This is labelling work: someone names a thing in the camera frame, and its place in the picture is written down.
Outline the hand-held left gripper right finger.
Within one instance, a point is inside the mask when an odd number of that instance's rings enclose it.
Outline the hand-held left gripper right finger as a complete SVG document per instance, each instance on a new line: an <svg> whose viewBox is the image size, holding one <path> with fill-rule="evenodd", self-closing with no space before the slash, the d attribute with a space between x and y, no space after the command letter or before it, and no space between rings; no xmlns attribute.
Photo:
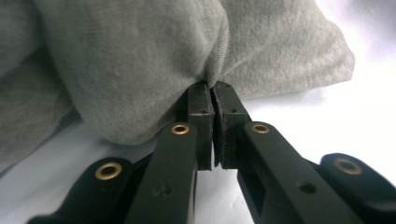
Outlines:
<svg viewBox="0 0 396 224"><path fill-rule="evenodd" d="M251 118L231 84L218 81L210 92L215 109L215 165L220 164L223 169L237 169L241 157L238 135Z"/></svg>

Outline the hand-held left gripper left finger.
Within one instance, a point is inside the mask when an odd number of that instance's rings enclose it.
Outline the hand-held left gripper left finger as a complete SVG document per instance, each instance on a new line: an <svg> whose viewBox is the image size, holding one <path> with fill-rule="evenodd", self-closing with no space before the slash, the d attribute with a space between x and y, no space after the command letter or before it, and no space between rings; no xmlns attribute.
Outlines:
<svg viewBox="0 0 396 224"><path fill-rule="evenodd" d="M212 140L215 112L210 89L203 82L189 86L177 101L177 122L188 122L197 129L197 162L200 171L212 167Z"/></svg>

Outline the grey shorts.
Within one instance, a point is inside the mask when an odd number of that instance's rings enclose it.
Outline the grey shorts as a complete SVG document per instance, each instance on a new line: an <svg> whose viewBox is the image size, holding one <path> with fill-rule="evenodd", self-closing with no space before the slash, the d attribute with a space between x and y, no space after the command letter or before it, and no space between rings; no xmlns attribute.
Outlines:
<svg viewBox="0 0 396 224"><path fill-rule="evenodd" d="M258 97L350 80L354 64L316 0L0 0L0 174L72 112L139 145L194 83Z"/></svg>

